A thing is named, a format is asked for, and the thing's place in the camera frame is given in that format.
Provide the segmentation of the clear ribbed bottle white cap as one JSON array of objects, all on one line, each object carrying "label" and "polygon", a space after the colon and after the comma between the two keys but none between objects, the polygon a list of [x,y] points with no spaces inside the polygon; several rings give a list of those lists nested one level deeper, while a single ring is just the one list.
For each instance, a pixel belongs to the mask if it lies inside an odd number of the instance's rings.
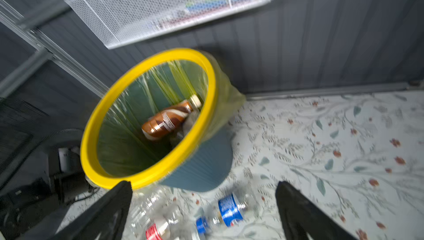
[{"label": "clear ribbed bottle white cap", "polygon": [[152,215],[165,205],[170,189],[163,186],[150,187],[136,190],[132,194],[126,229],[133,239],[140,240]]}]

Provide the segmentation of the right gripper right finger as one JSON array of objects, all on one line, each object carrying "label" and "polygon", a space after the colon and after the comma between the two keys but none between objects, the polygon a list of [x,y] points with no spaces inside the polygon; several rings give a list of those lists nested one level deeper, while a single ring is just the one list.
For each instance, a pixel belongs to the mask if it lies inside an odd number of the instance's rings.
[{"label": "right gripper right finger", "polygon": [[287,181],[278,183],[276,202],[287,240],[355,239]]}]

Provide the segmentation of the pink label bottle yellow cap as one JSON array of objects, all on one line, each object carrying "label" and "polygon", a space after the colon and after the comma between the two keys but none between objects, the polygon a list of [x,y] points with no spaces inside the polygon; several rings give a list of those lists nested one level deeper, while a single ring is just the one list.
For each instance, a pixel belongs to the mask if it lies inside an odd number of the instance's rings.
[{"label": "pink label bottle yellow cap", "polygon": [[170,205],[154,214],[148,224],[144,240],[173,240],[182,227],[184,214],[178,205]]}]

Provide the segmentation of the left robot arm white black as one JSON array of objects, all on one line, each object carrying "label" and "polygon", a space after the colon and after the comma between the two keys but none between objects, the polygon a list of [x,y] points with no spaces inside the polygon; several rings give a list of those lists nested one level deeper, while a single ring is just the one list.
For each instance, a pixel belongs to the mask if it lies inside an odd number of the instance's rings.
[{"label": "left robot arm white black", "polygon": [[96,189],[80,162],[82,129],[63,129],[42,137],[1,182],[1,235],[22,237],[55,211],[83,200]]}]

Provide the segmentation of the blue label bottle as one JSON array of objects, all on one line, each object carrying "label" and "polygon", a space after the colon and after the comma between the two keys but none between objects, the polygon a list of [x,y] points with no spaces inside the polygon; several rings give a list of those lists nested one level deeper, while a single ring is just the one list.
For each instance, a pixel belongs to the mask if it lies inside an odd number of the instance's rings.
[{"label": "blue label bottle", "polygon": [[253,190],[240,187],[209,204],[204,215],[197,218],[195,224],[199,234],[211,234],[254,219],[258,215],[259,202]]}]

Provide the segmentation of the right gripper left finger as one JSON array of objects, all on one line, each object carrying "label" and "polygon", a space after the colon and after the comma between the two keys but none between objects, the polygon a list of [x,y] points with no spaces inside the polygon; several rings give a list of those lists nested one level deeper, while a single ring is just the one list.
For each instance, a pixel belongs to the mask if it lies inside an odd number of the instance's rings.
[{"label": "right gripper left finger", "polygon": [[52,240],[120,240],[132,199],[131,183],[121,181]]}]

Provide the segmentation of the brown tea bottle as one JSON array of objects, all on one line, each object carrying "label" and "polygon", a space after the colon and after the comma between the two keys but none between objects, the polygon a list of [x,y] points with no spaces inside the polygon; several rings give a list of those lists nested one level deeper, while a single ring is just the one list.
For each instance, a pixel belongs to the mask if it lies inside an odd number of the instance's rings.
[{"label": "brown tea bottle", "polygon": [[194,94],[179,104],[160,111],[141,127],[142,133],[150,141],[157,141],[174,132],[194,111],[202,106],[199,97]]}]

